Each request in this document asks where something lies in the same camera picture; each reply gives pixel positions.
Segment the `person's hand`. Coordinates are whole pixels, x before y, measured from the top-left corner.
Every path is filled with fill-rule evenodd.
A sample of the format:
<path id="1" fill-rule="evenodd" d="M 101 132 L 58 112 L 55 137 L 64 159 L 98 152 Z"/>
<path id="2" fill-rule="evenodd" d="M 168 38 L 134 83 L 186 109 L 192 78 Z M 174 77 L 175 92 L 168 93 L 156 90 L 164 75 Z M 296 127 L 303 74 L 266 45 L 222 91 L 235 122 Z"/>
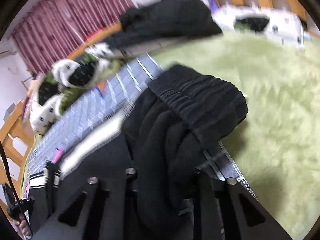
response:
<path id="1" fill-rule="evenodd" d="M 31 230 L 27 224 L 27 221 L 24 219 L 24 216 L 22 214 L 19 215 L 18 220 L 13 220 L 14 226 L 17 229 L 18 235 L 21 237 L 21 239 L 31 239 Z"/>

